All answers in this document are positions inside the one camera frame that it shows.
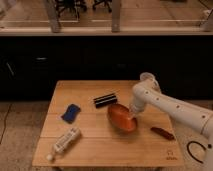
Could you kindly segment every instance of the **wooden bowl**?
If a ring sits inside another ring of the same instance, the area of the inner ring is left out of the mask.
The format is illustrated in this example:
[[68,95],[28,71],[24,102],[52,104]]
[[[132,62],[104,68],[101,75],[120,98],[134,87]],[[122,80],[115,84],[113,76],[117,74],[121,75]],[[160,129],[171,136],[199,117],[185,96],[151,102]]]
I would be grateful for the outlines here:
[[132,132],[137,128],[136,118],[130,118],[129,109],[121,104],[111,104],[108,107],[110,123],[124,132]]

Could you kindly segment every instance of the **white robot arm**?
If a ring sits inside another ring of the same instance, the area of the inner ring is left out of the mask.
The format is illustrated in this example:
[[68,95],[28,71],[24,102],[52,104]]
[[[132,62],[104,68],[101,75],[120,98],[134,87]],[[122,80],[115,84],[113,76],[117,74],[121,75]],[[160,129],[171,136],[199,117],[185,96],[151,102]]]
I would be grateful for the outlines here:
[[151,73],[142,73],[140,80],[133,87],[133,99],[130,102],[133,117],[137,117],[149,103],[204,135],[209,144],[203,171],[213,171],[213,111],[162,94]]

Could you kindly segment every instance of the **wooden table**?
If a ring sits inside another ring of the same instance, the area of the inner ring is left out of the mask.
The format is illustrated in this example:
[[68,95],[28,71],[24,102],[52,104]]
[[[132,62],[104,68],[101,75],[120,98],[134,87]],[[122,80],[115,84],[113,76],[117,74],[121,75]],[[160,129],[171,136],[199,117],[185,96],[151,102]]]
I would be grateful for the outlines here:
[[[96,109],[93,99],[115,93],[118,103],[129,106],[137,81],[59,81],[52,97],[33,159],[33,166],[58,167],[166,167],[183,165],[176,140],[169,141],[150,131],[153,126],[173,133],[170,118],[148,105],[138,118],[138,129],[118,133],[107,119],[107,107]],[[81,112],[73,124],[61,119],[70,104]],[[69,128],[77,126],[82,137],[53,163],[46,156]]]

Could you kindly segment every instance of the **cabinet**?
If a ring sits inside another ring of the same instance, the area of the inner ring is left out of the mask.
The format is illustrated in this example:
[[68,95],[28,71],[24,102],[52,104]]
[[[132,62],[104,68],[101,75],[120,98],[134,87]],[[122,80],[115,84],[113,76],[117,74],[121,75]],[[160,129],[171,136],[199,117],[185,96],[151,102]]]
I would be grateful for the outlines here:
[[0,100],[50,99],[58,80],[137,80],[156,75],[162,91],[212,99],[211,36],[1,37]]

